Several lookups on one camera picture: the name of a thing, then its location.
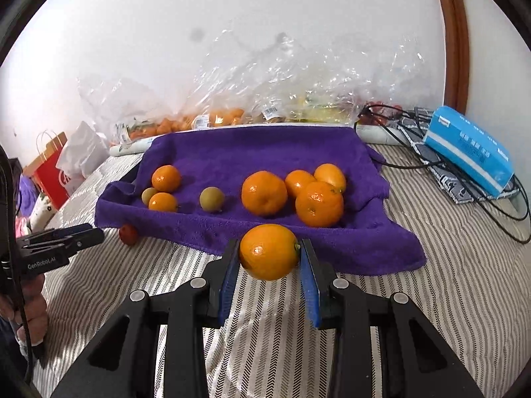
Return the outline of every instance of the gray cloth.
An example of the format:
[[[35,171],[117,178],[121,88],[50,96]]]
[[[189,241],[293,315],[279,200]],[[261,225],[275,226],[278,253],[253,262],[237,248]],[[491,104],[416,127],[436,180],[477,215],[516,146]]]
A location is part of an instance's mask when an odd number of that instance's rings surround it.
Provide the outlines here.
[[[399,147],[377,146],[390,162],[407,164]],[[119,179],[140,155],[109,158],[54,217],[50,226],[93,222],[97,196]],[[413,272],[385,276],[344,275],[380,296],[410,295],[455,350],[487,397],[501,397],[531,356],[531,274],[524,256],[531,246],[509,240],[476,205],[455,205],[426,170],[384,168],[391,183],[389,217],[410,229],[424,247],[427,264]],[[508,200],[498,202],[514,214]],[[493,214],[519,237],[514,226]],[[48,361],[35,369],[44,398],[121,301],[134,289],[150,295],[174,290],[199,276],[212,255],[145,238],[124,246],[115,229],[105,242],[47,274],[44,295],[50,327]],[[326,396],[334,332],[316,331],[305,317],[298,274],[260,282],[240,271],[229,319],[220,330],[204,330],[205,365],[211,397]],[[162,328],[156,396],[163,396],[166,329]],[[380,364],[376,331],[373,360]],[[381,396],[381,374],[373,371]]]

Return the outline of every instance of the white paper bag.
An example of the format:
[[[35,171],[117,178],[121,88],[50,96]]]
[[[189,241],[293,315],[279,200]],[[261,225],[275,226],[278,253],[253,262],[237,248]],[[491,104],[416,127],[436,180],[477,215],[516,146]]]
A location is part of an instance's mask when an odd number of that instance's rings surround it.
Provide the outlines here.
[[[82,121],[68,138],[59,155],[56,167],[71,180],[80,181],[80,176],[87,178],[108,157],[109,150],[102,138],[86,122]]]

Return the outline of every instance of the human hand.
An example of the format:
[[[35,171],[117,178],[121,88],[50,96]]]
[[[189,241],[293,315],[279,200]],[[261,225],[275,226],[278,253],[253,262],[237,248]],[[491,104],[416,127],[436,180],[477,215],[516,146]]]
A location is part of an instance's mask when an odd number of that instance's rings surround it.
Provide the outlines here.
[[[31,343],[37,344],[46,335],[48,330],[48,314],[46,312],[46,300],[41,291],[44,286],[44,274],[38,275],[31,281],[22,282],[22,293],[24,294],[24,310],[28,327],[30,329]],[[20,311],[14,311],[9,299],[0,295],[0,316],[6,320],[14,320],[17,324],[22,324]],[[21,327],[17,330],[17,335],[22,342],[26,341],[26,333]]]

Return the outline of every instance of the barcode label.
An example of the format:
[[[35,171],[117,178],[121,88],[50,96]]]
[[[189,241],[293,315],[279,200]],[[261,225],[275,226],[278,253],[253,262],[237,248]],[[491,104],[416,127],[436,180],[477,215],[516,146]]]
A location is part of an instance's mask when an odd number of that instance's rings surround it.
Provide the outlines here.
[[[114,124],[114,128],[121,144],[131,143],[131,138],[129,137],[127,125],[125,123],[121,122],[120,124]]]
[[[202,130],[205,128],[208,128],[210,122],[210,116],[208,114],[206,115],[198,115],[194,119],[194,122],[192,123],[192,129],[194,130]]]
[[[276,107],[269,107],[262,111],[262,115],[264,115],[266,121],[269,121],[272,118],[278,118],[278,116],[280,116],[280,113],[278,112],[278,109]]]

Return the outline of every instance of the screw head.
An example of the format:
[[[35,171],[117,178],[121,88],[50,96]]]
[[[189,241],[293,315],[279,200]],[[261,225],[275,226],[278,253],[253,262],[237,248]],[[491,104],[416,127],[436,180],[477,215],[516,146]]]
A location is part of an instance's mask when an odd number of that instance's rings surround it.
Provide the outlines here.
[[[145,293],[142,290],[135,290],[129,295],[129,299],[132,300],[132,302],[138,302],[144,299]]]
[[[408,301],[410,300],[408,295],[400,293],[400,292],[398,292],[397,294],[394,294],[393,299],[395,300],[395,302],[398,302],[398,303],[408,303]]]
[[[336,278],[332,281],[332,284],[338,289],[346,289],[348,287],[348,281],[344,278]]]
[[[192,286],[194,289],[200,289],[201,287],[204,287],[205,284],[206,280],[203,277],[196,277],[190,281],[190,286]]]

